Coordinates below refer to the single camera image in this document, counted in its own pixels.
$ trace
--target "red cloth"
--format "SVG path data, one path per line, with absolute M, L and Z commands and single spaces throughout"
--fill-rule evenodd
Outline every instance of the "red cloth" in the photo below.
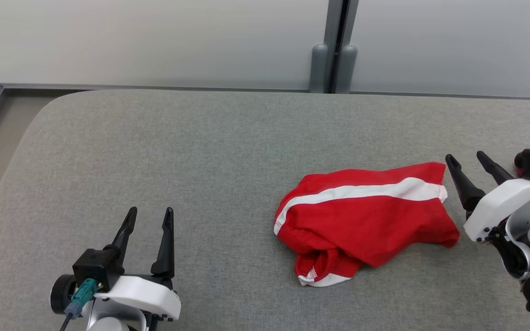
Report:
M 350 279 L 412 243 L 452 247 L 459 230 L 442 205 L 444 164 L 387 171 L 341 170 L 305 176 L 281 201 L 274 233 L 298 253 L 302 285 Z

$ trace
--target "gray tabletop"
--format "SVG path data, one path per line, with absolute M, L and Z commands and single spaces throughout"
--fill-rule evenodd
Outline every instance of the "gray tabletop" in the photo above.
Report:
M 530 330 L 492 246 L 414 244 L 352 280 L 302 287 L 273 234 L 309 173 L 384 170 L 452 153 L 485 190 L 475 153 L 508 169 L 530 148 L 530 100 L 204 91 L 95 91 L 46 106 L 0 183 L 0 330 L 55 330 L 56 278 L 138 221 L 124 266 L 147 273 L 175 211 L 181 319 L 164 330 Z M 445 174 L 445 207 L 465 220 Z M 69 330 L 83 330 L 82 319 Z

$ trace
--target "white cabinet door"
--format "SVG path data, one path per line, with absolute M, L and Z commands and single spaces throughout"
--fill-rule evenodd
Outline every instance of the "white cabinet door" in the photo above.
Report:
M 308 88 L 328 0 L 0 0 L 0 82 Z
M 351 91 L 530 97 L 530 0 L 360 0 Z

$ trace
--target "black cable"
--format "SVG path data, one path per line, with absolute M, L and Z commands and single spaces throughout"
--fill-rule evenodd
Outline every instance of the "black cable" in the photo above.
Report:
M 63 322 L 63 326 L 61 326 L 61 330 L 60 331 L 65 331 L 65 329 L 67 328 L 67 325 L 69 325 L 69 322 L 71 322 L 71 318 L 72 317 L 73 317 L 72 313 L 69 313 L 67 315 L 67 318 L 65 318 L 65 322 Z

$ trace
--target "teal connector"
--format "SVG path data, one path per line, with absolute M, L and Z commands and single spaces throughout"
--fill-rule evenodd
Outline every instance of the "teal connector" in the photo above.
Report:
M 71 297 L 71 303 L 65 309 L 65 316 L 71 315 L 71 319 L 76 319 L 81 314 L 85 304 L 93 299 L 97 293 L 97 281 L 88 278 L 79 287 L 79 290 Z

